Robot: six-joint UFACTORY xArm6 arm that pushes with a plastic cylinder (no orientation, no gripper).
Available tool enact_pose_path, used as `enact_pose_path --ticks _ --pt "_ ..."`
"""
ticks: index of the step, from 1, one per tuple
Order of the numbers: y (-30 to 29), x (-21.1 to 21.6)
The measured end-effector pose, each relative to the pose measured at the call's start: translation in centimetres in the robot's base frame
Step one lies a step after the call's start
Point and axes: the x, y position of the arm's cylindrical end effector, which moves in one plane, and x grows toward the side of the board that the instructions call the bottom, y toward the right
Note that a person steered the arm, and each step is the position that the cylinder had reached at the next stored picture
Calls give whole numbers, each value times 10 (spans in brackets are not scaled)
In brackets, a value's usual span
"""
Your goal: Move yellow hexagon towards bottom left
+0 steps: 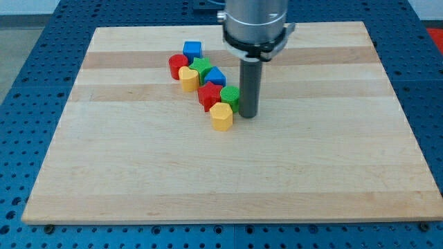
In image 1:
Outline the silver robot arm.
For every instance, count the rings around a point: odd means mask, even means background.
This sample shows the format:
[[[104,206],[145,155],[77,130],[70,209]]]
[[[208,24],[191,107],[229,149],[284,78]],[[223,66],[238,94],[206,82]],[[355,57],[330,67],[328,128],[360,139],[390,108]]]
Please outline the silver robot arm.
[[[287,0],[226,0],[217,12],[226,49],[246,62],[271,61],[296,29],[287,11]]]

